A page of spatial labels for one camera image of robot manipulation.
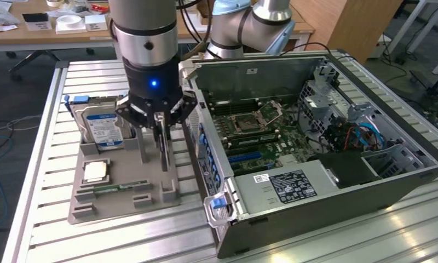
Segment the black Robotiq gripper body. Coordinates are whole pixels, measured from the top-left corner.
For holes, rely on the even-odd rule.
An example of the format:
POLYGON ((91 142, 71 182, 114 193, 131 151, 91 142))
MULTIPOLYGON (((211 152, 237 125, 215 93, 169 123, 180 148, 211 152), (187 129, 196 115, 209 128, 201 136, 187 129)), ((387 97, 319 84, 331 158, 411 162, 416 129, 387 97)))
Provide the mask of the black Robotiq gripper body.
POLYGON ((179 79, 179 59, 157 66, 123 60, 130 82, 130 101, 144 111, 171 111, 184 93, 179 79))

